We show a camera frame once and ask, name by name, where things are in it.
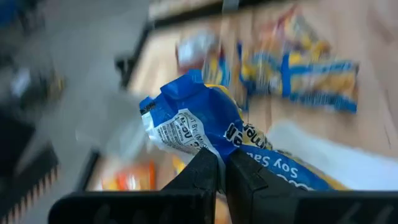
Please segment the nutrition label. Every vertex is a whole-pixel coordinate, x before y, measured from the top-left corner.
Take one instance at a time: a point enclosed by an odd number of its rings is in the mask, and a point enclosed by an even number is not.
[[[188,109],[178,111],[172,119],[158,125],[155,131],[165,145],[189,154],[195,155],[202,147],[211,147],[203,124]]]

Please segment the floor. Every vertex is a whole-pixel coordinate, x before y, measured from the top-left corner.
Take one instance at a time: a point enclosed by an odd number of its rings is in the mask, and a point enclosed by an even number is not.
[[[36,134],[20,164],[23,169],[40,146],[51,141],[60,160],[61,178],[27,212],[23,223],[46,223],[51,205],[76,186],[91,148],[110,147],[108,135],[118,128],[111,117],[127,107],[120,104],[123,100],[114,100],[120,99],[114,58],[134,50],[148,5],[147,0],[47,0],[44,29],[28,38],[6,40],[17,43],[18,64],[53,65],[67,80],[60,102],[35,121]],[[119,122],[141,123],[136,110],[139,98],[128,99],[130,111]]]

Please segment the wooden surface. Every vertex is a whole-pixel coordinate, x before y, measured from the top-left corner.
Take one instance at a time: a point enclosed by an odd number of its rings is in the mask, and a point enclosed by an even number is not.
[[[129,91],[150,96],[160,93],[159,88],[177,78],[175,46],[184,37],[202,29],[220,33],[229,60],[235,39],[249,43],[252,31],[264,22],[278,17],[291,4],[273,4],[247,9],[232,16],[212,17],[187,22],[152,34],[144,47],[141,60],[133,71]],[[250,101],[248,121],[267,131],[282,119],[295,121],[304,130],[332,141],[360,147],[390,157],[398,157],[398,138],[391,112],[375,75],[376,59],[372,47],[369,24],[365,22],[369,7],[367,1],[323,0],[300,2],[306,20],[318,34],[330,41],[341,57],[360,62],[358,75],[359,101],[356,115],[313,110],[293,105],[278,97],[254,97]]]

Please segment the blurry background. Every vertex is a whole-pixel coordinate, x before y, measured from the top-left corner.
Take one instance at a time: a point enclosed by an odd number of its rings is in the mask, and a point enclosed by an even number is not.
[[[0,52],[11,53],[16,67],[28,68],[31,73],[53,68],[66,82],[56,103],[39,114],[19,116],[33,123],[36,131],[17,172],[49,141],[62,167],[62,178],[28,211],[27,223],[46,223],[51,205],[75,187],[93,144],[90,139],[76,140],[76,130],[89,133],[90,123],[98,129],[94,124],[111,116],[104,98],[111,98],[120,89],[114,58],[133,51],[148,5],[147,0],[46,0],[36,9],[44,24],[33,24],[28,31],[20,21],[1,26]],[[14,69],[10,65],[0,68],[1,86],[9,86]],[[141,123],[138,110],[133,111],[137,113],[130,114],[131,118]]]

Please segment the snack package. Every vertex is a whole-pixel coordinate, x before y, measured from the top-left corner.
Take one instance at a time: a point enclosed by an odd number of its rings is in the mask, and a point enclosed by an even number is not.
[[[150,139],[160,149],[179,155],[185,163],[201,147],[215,153],[219,158],[221,189],[225,190],[224,162],[237,148],[297,187],[344,189],[300,159],[272,150],[263,132],[243,123],[227,89],[205,86],[200,71],[191,70],[160,90],[155,99],[147,98],[140,103],[142,121]]]
[[[102,181],[103,190],[131,191],[155,189],[155,164],[135,165],[117,172]]]
[[[327,106],[355,113],[358,101],[359,64],[352,60],[314,62],[291,52],[282,62],[281,80],[270,81],[271,92],[309,106]]]
[[[239,65],[230,66],[224,52],[207,56],[203,64],[202,79],[205,84],[225,86],[242,110],[249,108],[248,91],[239,81]]]
[[[184,74],[189,69],[201,69],[207,55],[218,54],[219,51],[220,40],[216,34],[202,30],[177,45],[178,70]]]
[[[265,26],[256,45],[238,50],[250,94],[356,112],[358,63],[332,56],[295,6]]]

